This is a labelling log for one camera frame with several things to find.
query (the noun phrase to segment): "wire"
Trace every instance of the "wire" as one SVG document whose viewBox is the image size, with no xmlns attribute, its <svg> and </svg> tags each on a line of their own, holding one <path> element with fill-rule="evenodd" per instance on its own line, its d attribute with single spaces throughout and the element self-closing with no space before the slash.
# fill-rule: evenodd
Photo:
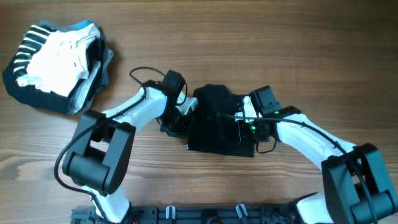
<svg viewBox="0 0 398 224">
<path fill-rule="evenodd" d="M 133 103 L 132 105 L 128 106 L 127 108 L 121 110 L 120 112 L 117 112 L 116 114 L 114 114 L 114 115 L 112 115 L 112 116 L 110 116 L 110 117 L 108 117 L 108 118 L 106 118 L 104 120 L 98 121 L 97 123 L 95 123 L 95 124 L 91 125 L 90 127 L 86 128 L 80 134 L 78 134 L 75 137 L 73 137 L 72 140 L 62 149 L 62 151 L 58 155 L 57 160 L 55 161 L 55 165 L 54 165 L 54 177 L 57 180 L 57 182 L 62 187 L 65 187 L 68 190 L 72 190 L 72 191 L 75 191 L 75 192 L 80 192 L 80 193 L 84 193 L 84 194 L 90 195 L 91 198 L 94 200 L 95 205 L 98 207 L 98 210 L 101 212 L 101 215 L 104 218 L 105 222 L 109 223 L 109 224 L 111 224 L 112 222 L 109 221 L 108 218 L 106 217 L 106 214 L 105 214 L 101 204 L 99 203 L 99 201 L 97 199 L 97 196 L 93 192 L 90 192 L 88 190 L 83 190 L 83 189 L 79 189 L 79 188 L 67 185 L 64 181 L 61 180 L 61 178 L 59 176 L 59 173 L 58 173 L 58 168 L 59 168 L 59 165 L 61 163 L 63 155 L 65 155 L 65 153 L 73 146 L 73 144 L 75 144 L 77 142 L 77 140 L 79 140 L 81 137 L 83 137 L 85 134 L 89 133 L 90 131 L 93 131 L 93 130 L 101 127 L 102 124 L 104 124 L 105 122 L 111 121 L 112 119 L 117 118 L 118 116 L 121 116 L 125 112 L 129 111 L 131 108 L 137 106 L 139 103 L 141 103 L 146 98 L 146 96 L 147 96 L 146 88 L 144 87 L 144 85 L 142 84 L 142 82 L 140 80 L 138 80 L 136 77 L 134 77 L 132 75 L 133 72 L 135 72 L 136 70 L 140 70 L 140 69 L 153 70 L 153 71 L 165 76 L 165 74 L 163 72 L 161 72 L 160 70 L 158 70 L 156 68 L 152 68 L 152 67 L 137 67 L 137 68 L 134 68 L 133 70 L 131 70 L 130 73 L 129 73 L 130 77 L 134 81 L 138 82 L 138 84 L 140 84 L 141 88 L 144 90 L 144 94 L 142 94 L 141 98 L 139 100 L 137 100 L 135 103 Z"/>
<path fill-rule="evenodd" d="M 184 98 L 184 100 L 182 101 L 182 103 L 177 103 L 176 106 L 181 106 L 181 105 L 183 105 L 183 104 L 185 103 L 185 100 L 187 100 L 187 96 L 188 96 L 188 85 L 187 85 L 187 83 L 185 83 L 185 98 Z"/>
<path fill-rule="evenodd" d="M 233 116 L 233 115 L 229 115 L 229 114 L 225 114 L 225 113 L 218 113 L 218 114 L 220 114 L 222 116 L 225 116 L 225 117 L 228 117 L 228 118 L 252 119 L 252 120 L 268 120 L 268 121 L 284 121 L 284 122 L 288 122 L 288 123 L 299 124 L 299 125 L 301 125 L 303 127 L 311 129 L 312 131 L 315 131 L 316 133 L 318 133 L 319 135 L 324 137 L 326 140 L 330 141 L 332 143 L 332 145 L 334 145 L 337 149 L 339 149 L 341 151 L 341 153 L 343 153 L 343 155 L 346 157 L 349 165 L 354 170 L 354 173 L 358 176 L 358 179 L 359 179 L 359 181 L 360 181 L 360 183 L 362 185 L 362 188 L 364 190 L 364 193 L 365 193 L 365 196 L 366 196 L 366 200 L 368 201 L 368 205 L 369 205 L 369 209 L 370 209 L 371 216 L 372 216 L 372 219 L 373 219 L 373 223 L 378 224 L 376 212 L 375 212 L 374 205 L 373 205 L 372 199 L 371 199 L 371 194 L 369 193 L 369 189 L 366 186 L 366 183 L 365 183 L 365 180 L 363 179 L 361 171 L 354 164 L 354 162 L 350 158 L 348 158 L 347 152 L 340 146 L 340 144 L 337 141 L 332 140 L 332 138 L 330 138 L 325 133 L 321 132 L 320 130 L 318 130 L 317 128 L 314 128 L 311 125 L 308 125 L 308 124 L 306 124 L 304 122 L 295 121 L 295 120 L 292 120 L 292 119 L 283 119 L 283 118 L 250 118 L 250 117 L 242 117 L 242 116 Z"/>
</svg>

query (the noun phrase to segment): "black cable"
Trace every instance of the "black cable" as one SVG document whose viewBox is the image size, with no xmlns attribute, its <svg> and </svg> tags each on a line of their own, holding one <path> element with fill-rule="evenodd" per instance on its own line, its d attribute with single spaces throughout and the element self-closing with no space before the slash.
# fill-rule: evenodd
<svg viewBox="0 0 398 224">
<path fill-rule="evenodd" d="M 369 209 L 370 209 L 371 216 L 372 216 L 372 219 L 373 219 L 373 223 L 378 224 L 376 212 L 374 210 L 374 205 L 373 205 L 372 199 L 371 199 L 371 194 L 369 193 L 369 189 L 366 186 L 365 180 L 362 177 L 361 171 L 354 164 L 354 162 L 350 158 L 348 158 L 347 152 L 340 146 L 340 144 L 338 144 L 337 141 L 332 140 L 325 133 L 321 132 L 320 130 L 318 130 L 317 128 L 314 128 L 311 125 L 308 125 L 308 124 L 306 124 L 304 122 L 295 121 L 295 120 L 292 120 L 292 119 L 283 119 L 283 118 L 250 118 L 250 117 L 242 117 L 242 116 L 233 116 L 233 115 L 224 114 L 224 113 L 218 113 L 218 114 L 220 114 L 222 116 L 225 116 L 225 117 L 228 117 L 228 118 L 268 120 L 268 121 L 284 121 L 284 122 L 288 122 L 288 123 L 299 124 L 299 125 L 301 125 L 303 127 L 311 129 L 312 131 L 315 131 L 316 133 L 318 133 L 319 135 L 324 137 L 326 140 L 330 141 L 332 143 L 332 145 L 334 145 L 337 149 L 339 149 L 341 151 L 341 153 L 343 153 L 343 155 L 346 157 L 349 165 L 354 170 L 354 173 L 358 176 L 358 179 L 359 179 L 359 181 L 360 181 L 360 183 L 362 185 L 362 188 L 364 190 L 364 193 L 365 193 L 365 196 L 366 196 L 366 200 L 368 201 L 368 205 L 369 205 Z"/>
<path fill-rule="evenodd" d="M 60 165 L 60 162 L 61 162 L 61 159 L 62 159 L 63 155 L 65 155 L 65 153 L 71 148 L 71 146 L 72 146 L 73 144 L 75 144 L 75 143 L 77 142 L 77 140 L 79 140 L 81 137 L 83 137 L 83 136 L 84 136 L 85 134 L 87 134 L 88 132 L 90 132 L 90 131 L 92 131 L 92 130 L 94 130 L 94 129 L 100 127 L 100 126 L 102 126 L 102 124 L 104 124 L 105 122 L 110 121 L 110 120 L 112 120 L 112 119 L 114 119 L 114 118 L 117 118 L 118 116 L 121 116 L 122 114 L 124 114 L 125 112 L 127 112 L 128 110 L 130 110 L 131 108 L 137 106 L 139 103 L 141 103 L 141 102 L 146 98 L 146 95 L 147 95 L 147 90 L 146 90 L 146 88 L 144 87 L 144 85 L 142 84 L 141 81 L 139 81 L 136 77 L 134 77 L 134 76 L 132 75 L 133 72 L 135 72 L 136 70 L 140 70 L 140 69 L 149 69 L 149 70 L 153 70 L 153 71 L 158 72 L 159 74 L 165 76 L 165 74 L 164 74 L 163 72 L 161 72 L 160 70 L 158 70 L 158 69 L 156 69 L 156 68 L 151 68 L 151 67 L 137 67 L 137 68 L 131 70 L 130 73 L 129 73 L 130 77 L 131 77 L 134 81 L 138 82 L 138 84 L 140 84 L 141 88 L 144 90 L 144 94 L 142 94 L 142 97 L 141 97 L 138 101 L 136 101 L 135 103 L 133 103 L 132 105 L 128 106 L 127 108 L 121 110 L 120 112 L 117 112 L 116 114 L 114 114 L 114 115 L 112 115 L 112 116 L 110 116 L 110 117 L 108 117 L 108 118 L 106 118 L 106 119 L 104 119 L 104 120 L 102 120 L 102 121 L 98 121 L 97 123 L 95 123 L 95 124 L 91 125 L 90 127 L 86 128 L 84 131 L 82 131 L 82 132 L 81 132 L 80 134 L 78 134 L 77 136 L 73 137 L 72 140 L 62 149 L 62 151 L 61 151 L 61 153 L 58 155 L 57 160 L 55 161 L 55 165 L 54 165 L 54 177 L 55 177 L 55 179 L 57 180 L 57 182 L 58 182 L 62 187 L 65 187 L 65 188 L 68 189 L 68 190 L 72 190 L 72 191 L 75 191 L 75 192 L 80 192 L 80 193 L 84 193 L 84 194 L 90 195 L 91 198 L 94 200 L 95 205 L 98 207 L 98 210 L 101 212 L 101 215 L 102 215 L 102 217 L 104 218 L 105 222 L 106 222 L 106 223 L 109 223 L 109 224 L 111 224 L 112 222 L 109 221 L 108 218 L 106 217 L 105 212 L 104 212 L 104 210 L 103 210 L 101 204 L 99 203 L 99 201 L 98 201 L 96 195 L 95 195 L 93 192 L 90 192 L 90 191 L 88 191 L 88 190 L 83 190 L 83 189 L 79 189 L 79 188 L 76 188 L 76 187 L 72 187 L 72 186 L 67 185 L 64 181 L 61 180 L 61 178 L 60 178 L 60 176 L 59 176 L 59 173 L 58 173 L 58 168 L 59 168 L 59 165 Z"/>
<path fill-rule="evenodd" d="M 184 100 L 182 101 L 182 103 L 177 103 L 177 104 L 175 104 L 176 106 L 181 106 L 181 105 L 183 105 L 184 103 L 185 103 L 185 100 L 187 100 L 187 96 L 188 96 L 188 85 L 187 85 L 187 83 L 185 83 L 185 98 L 184 98 Z"/>
</svg>

